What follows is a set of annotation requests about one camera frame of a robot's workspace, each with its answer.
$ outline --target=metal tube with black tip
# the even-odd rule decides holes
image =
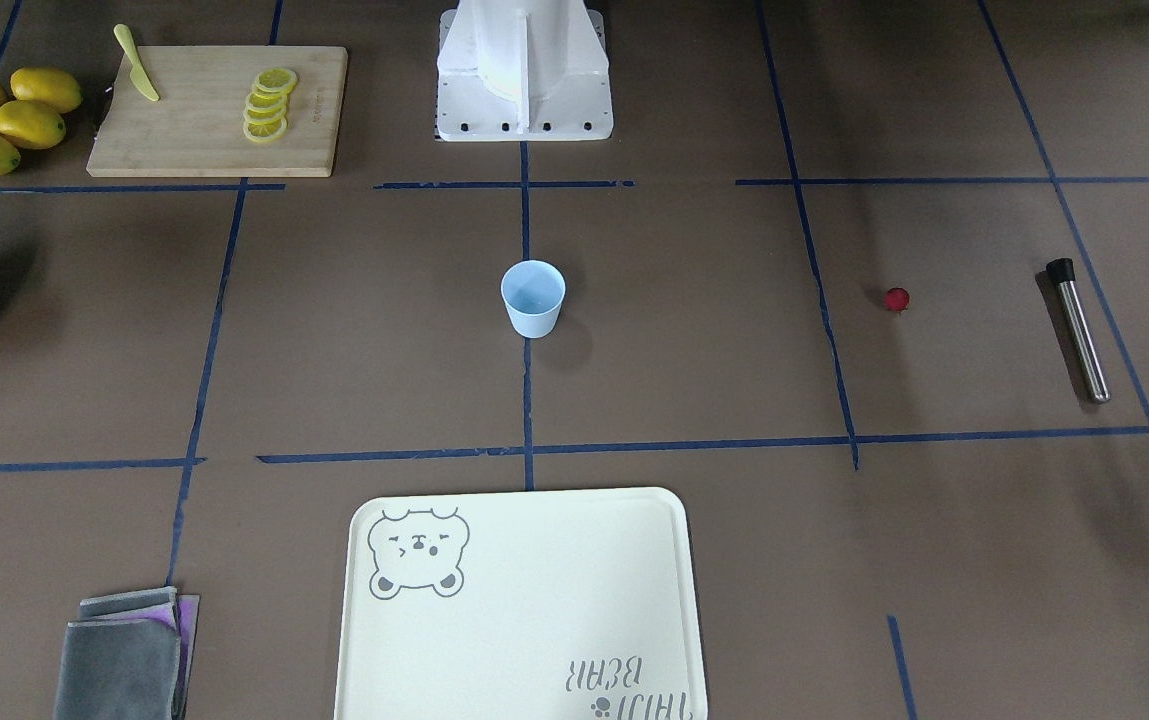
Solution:
[[[1049,273],[1050,282],[1054,282],[1054,288],[1058,291],[1059,304],[1063,305],[1063,316],[1072,331],[1072,346],[1075,348],[1077,359],[1081,363],[1085,388],[1089,392],[1090,400],[1094,402],[1112,400],[1112,393],[1108,392],[1108,381],[1103,377],[1103,366],[1098,364],[1098,353],[1094,350],[1090,325],[1085,322],[1081,297],[1075,293],[1075,270],[1072,258],[1051,261],[1044,265],[1044,271]]]

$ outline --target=red cherry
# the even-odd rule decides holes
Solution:
[[[903,288],[890,287],[889,291],[885,292],[885,309],[892,313],[902,313],[911,302],[912,296],[908,295],[908,292],[903,291]]]

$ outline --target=yellow knife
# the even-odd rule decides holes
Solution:
[[[139,49],[134,46],[134,36],[130,33],[130,28],[118,24],[111,29],[111,34],[116,36],[116,41],[125,51],[126,59],[130,59],[130,82],[146,99],[161,100],[157,88],[152,87],[152,82],[148,79],[148,70],[142,69],[142,60],[139,59]]]

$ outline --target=bear face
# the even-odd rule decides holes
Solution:
[[[369,528],[377,568],[369,578],[369,591],[378,601],[391,601],[401,588],[432,588],[441,597],[458,593],[463,588],[458,562],[468,533],[458,510],[450,514],[414,510],[399,518],[385,512]]]

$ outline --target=lemon slice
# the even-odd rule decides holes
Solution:
[[[282,108],[288,100],[290,95],[263,95],[262,92],[250,92],[245,98],[245,109],[267,113]]]
[[[254,78],[254,91],[264,95],[288,95],[299,84],[299,73],[290,68],[268,68]]]
[[[283,115],[275,123],[245,123],[241,129],[245,131],[245,137],[253,142],[271,142],[285,136],[285,131],[290,129],[290,121],[285,119],[285,115]]]
[[[272,124],[285,117],[285,110],[286,106],[283,102],[271,110],[250,110],[249,108],[245,108],[244,117],[245,122],[252,126],[267,126],[267,124]]]

